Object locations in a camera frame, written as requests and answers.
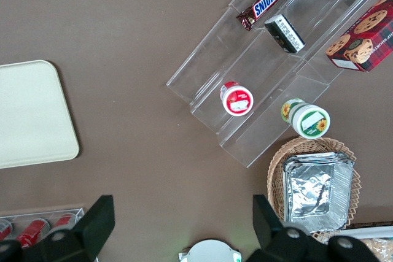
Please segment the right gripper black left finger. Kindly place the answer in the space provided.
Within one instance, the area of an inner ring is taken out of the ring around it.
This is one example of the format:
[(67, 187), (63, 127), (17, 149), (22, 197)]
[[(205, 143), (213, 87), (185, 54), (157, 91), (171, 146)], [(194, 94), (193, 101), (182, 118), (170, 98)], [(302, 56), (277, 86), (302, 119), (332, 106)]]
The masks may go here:
[(32, 219), (21, 231), (1, 219), (1, 261), (95, 261), (115, 226), (114, 199), (102, 195), (81, 218), (62, 214), (54, 225)]

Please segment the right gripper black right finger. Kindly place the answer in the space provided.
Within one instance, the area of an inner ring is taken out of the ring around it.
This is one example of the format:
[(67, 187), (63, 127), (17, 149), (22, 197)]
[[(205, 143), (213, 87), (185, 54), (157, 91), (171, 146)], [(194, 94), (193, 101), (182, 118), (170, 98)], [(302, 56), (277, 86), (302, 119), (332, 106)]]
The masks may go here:
[(353, 237), (333, 236), (322, 244), (296, 227), (284, 226), (265, 195), (253, 195), (252, 221), (260, 248), (248, 261), (378, 261)]

